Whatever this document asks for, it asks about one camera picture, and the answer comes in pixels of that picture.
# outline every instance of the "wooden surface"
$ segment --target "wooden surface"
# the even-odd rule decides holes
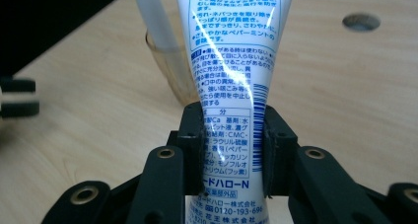
[[[175,0],[164,0],[169,13]],[[327,149],[360,184],[418,184],[418,0],[293,0],[268,104],[302,145]],[[367,12],[370,33],[341,25]],[[19,76],[40,114],[0,122],[0,223],[39,223],[69,187],[116,187],[178,129],[182,107],[155,65],[135,0],[116,0]],[[272,223],[291,223],[286,198]]]

